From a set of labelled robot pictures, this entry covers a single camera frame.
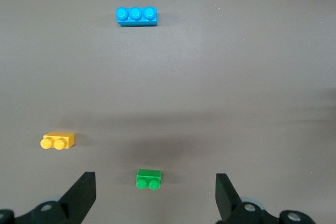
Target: gray surface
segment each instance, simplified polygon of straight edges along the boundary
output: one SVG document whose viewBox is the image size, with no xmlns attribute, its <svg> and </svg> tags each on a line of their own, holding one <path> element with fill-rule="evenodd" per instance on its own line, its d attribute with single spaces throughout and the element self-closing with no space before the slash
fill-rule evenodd
<svg viewBox="0 0 336 224">
<path fill-rule="evenodd" d="M 121 28 L 119 6 L 159 26 Z M 336 0 L 0 0 L 0 208 L 85 171 L 84 223 L 214 223 L 215 174 L 278 216 L 336 222 Z M 76 146 L 43 150 L 49 131 Z M 135 187 L 163 171 L 160 190 Z"/>
</svg>

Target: yellow lego brick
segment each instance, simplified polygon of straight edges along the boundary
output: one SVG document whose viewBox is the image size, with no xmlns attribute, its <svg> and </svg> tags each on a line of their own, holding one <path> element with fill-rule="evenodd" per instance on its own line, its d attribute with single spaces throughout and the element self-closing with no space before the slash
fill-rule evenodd
<svg viewBox="0 0 336 224">
<path fill-rule="evenodd" d="M 52 131 L 43 136 L 41 147 L 43 149 L 55 148 L 57 150 L 62 150 L 72 147 L 74 143 L 74 133 Z"/>
</svg>

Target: plastic block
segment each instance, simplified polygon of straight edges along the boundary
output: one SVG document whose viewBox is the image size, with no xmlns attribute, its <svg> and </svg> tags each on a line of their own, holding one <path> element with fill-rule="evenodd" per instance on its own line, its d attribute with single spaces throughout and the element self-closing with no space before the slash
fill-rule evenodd
<svg viewBox="0 0 336 224">
<path fill-rule="evenodd" d="M 119 7 L 116 11 L 117 22 L 121 26 L 157 26 L 156 8 L 125 8 Z"/>
<path fill-rule="evenodd" d="M 160 170 L 139 169 L 137 174 L 136 186 L 138 189 L 149 187 L 152 190 L 157 190 L 161 183 Z"/>
<path fill-rule="evenodd" d="M 70 148 L 74 143 L 74 133 L 53 131 L 43 136 L 41 147 L 43 149 L 55 148 L 57 150 L 62 150 Z"/>
</svg>

